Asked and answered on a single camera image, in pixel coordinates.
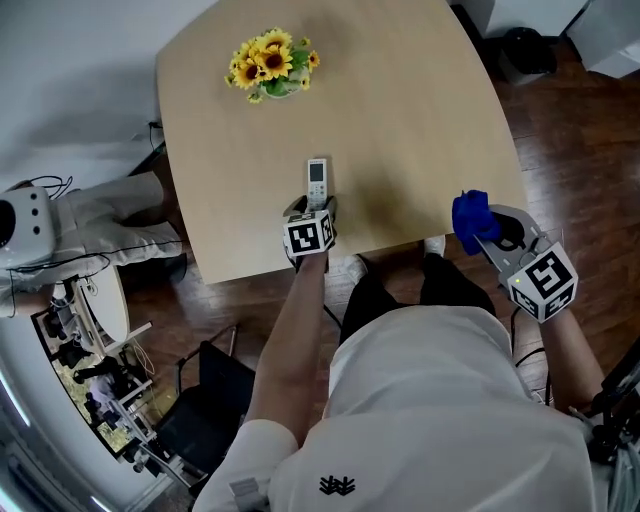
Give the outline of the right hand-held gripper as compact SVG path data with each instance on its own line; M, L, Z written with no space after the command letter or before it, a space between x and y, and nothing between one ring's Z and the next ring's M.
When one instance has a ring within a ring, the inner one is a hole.
M499 272L509 298L538 323L554 317L575 299L578 275L560 242L552 242L525 210L490 205L499 237L475 236Z

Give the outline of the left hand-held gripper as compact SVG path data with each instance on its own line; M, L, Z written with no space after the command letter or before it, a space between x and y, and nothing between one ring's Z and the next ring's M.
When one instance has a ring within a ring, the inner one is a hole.
M294 200L283 212L289 216L283 225L283 242L289 257L302 257L329 250L335 243L333 216L337 212L337 199L329 196L325 210L307 212L307 196Z

